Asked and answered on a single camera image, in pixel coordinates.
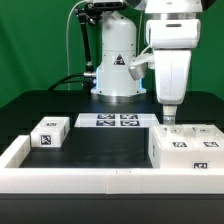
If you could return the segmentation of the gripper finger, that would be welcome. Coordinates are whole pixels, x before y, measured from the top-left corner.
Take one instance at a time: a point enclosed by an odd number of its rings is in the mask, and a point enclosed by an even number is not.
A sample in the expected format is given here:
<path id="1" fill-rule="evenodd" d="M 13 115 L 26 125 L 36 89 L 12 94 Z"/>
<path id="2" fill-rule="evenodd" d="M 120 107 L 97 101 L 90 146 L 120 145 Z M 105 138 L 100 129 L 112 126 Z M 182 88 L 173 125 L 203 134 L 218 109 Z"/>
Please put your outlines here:
<path id="1" fill-rule="evenodd" d="M 163 123 L 165 125 L 174 125 L 176 120 L 176 105 L 164 105 L 163 106 Z"/>

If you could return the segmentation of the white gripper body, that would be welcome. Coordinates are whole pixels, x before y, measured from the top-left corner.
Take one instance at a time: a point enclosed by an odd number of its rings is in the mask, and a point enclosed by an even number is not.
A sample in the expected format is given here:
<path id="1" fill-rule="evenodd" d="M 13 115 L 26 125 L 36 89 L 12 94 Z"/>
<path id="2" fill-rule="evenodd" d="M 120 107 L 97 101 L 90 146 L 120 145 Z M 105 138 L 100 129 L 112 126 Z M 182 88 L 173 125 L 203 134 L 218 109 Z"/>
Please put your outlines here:
<path id="1" fill-rule="evenodd" d="M 201 23 L 198 19 L 149 20 L 146 40 L 153 51 L 158 102 L 178 105 L 183 102 L 191 62 L 197 47 Z"/>

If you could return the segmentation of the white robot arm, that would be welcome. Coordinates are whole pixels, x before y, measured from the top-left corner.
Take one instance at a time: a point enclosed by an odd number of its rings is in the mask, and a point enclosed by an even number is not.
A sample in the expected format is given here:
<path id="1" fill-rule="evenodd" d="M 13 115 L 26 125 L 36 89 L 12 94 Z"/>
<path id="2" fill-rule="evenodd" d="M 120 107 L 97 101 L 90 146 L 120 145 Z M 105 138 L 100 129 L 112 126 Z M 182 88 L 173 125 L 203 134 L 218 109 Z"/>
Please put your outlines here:
<path id="1" fill-rule="evenodd" d="M 191 50 L 198 45 L 199 13 L 216 0 L 93 0 L 103 11 L 102 62 L 94 92 L 107 97 L 132 96 L 142 89 L 148 68 L 155 72 L 157 100 L 163 105 L 163 123 L 173 125 L 177 106 L 185 97 Z M 147 47 L 135 50 L 136 27 L 118 13 L 129 5 L 147 16 Z"/>

